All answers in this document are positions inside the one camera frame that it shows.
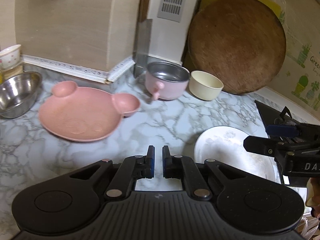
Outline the person's right hand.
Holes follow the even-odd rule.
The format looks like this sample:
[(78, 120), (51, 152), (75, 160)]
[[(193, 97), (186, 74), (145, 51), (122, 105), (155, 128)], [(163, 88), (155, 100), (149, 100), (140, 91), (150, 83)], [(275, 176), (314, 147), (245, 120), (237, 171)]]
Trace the person's right hand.
[(319, 178), (310, 178), (306, 185), (307, 197), (305, 205), (312, 208), (312, 217), (319, 219), (320, 185)]

